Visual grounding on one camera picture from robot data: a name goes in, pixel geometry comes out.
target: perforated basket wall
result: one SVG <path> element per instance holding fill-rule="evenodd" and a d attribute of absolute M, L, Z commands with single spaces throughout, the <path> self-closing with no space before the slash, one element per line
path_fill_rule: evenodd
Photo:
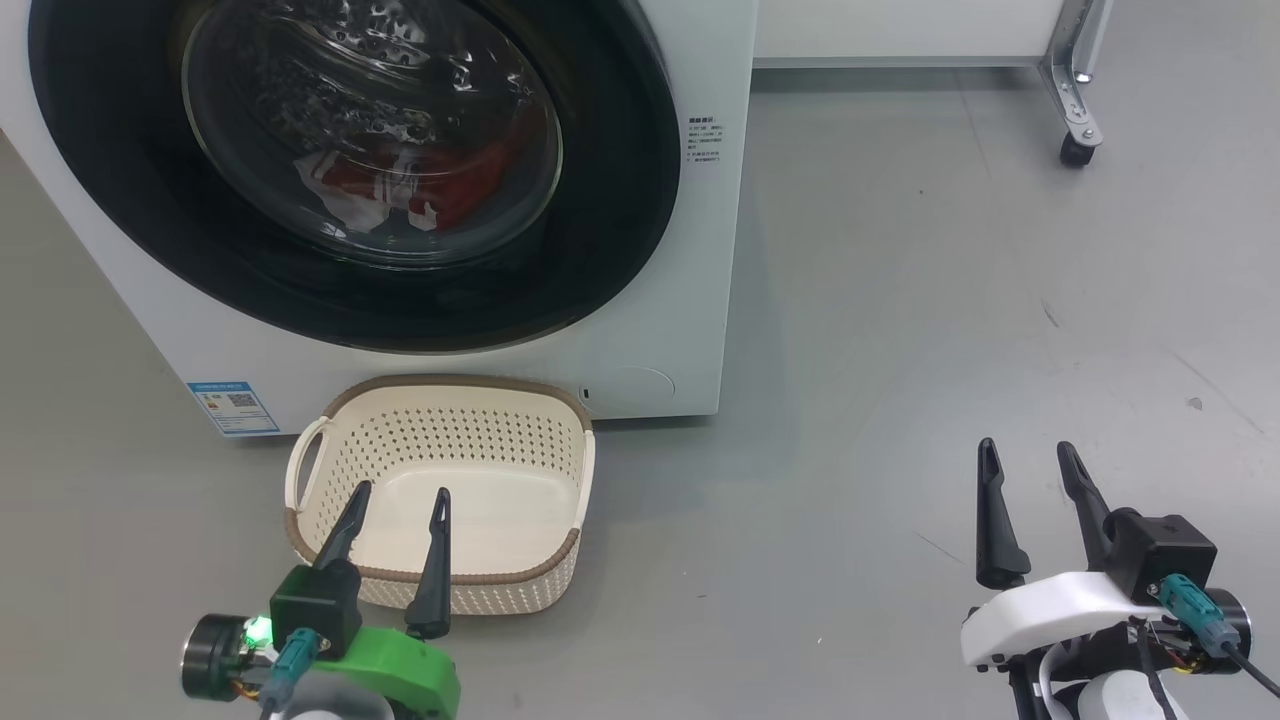
<path fill-rule="evenodd" d="M 296 502 L 300 460 L 317 433 L 324 439 L 311 482 Z M 557 388 L 454 375 L 379 378 L 334 400 L 298 438 L 293 455 L 285 479 L 285 529 L 307 562 L 315 560 L 361 480 L 371 480 L 376 493 L 379 479 L 407 462 L 474 462 L 562 475 L 577 487 L 579 500 L 564 542 L 544 562 L 516 573 L 453 575 L 453 612 L 536 612 L 559 600 L 573 577 L 590 498 L 594 437 L 585 409 Z M 406 607 L 421 577 L 379 568 L 369 559 L 360 573 L 361 600 L 389 607 Z"/>

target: concrete floor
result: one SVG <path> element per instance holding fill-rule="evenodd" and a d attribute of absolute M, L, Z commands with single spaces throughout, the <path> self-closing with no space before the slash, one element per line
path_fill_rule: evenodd
<path fill-rule="evenodd" d="M 1112 506 L 1217 542 L 1280 674 L 1276 36 L 1267 0 L 1119 3 L 1084 172 L 1029 73 L 759 76 L 722 413 L 602 432 L 564 600 L 442 643 L 463 720 L 1014 717 L 959 656 L 984 436 L 1033 577 L 1084 565 L 1071 439 Z M 184 700 L 177 659 L 293 564 L 289 442 L 220 439 L 0 164 L 5 716 L 256 716 Z M 1192 716 L 1277 707 L 1167 687 Z"/>

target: white cabinet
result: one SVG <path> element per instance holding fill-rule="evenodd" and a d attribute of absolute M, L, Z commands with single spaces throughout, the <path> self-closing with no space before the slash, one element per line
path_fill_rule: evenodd
<path fill-rule="evenodd" d="M 1025 65 L 1062 0 L 760 0 L 756 67 Z"/>

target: washing machine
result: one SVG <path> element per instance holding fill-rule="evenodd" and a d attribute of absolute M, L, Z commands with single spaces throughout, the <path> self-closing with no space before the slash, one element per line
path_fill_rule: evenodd
<path fill-rule="evenodd" d="M 223 434 L 417 373 L 717 411 L 754 0 L 0 4 L 0 127 Z"/>

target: circular motor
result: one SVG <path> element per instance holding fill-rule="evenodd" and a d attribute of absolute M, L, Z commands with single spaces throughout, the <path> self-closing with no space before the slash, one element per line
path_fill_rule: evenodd
<path fill-rule="evenodd" d="M 205 615 L 182 648 L 182 692 L 196 700 L 236 700 L 244 624 L 239 615 Z"/>

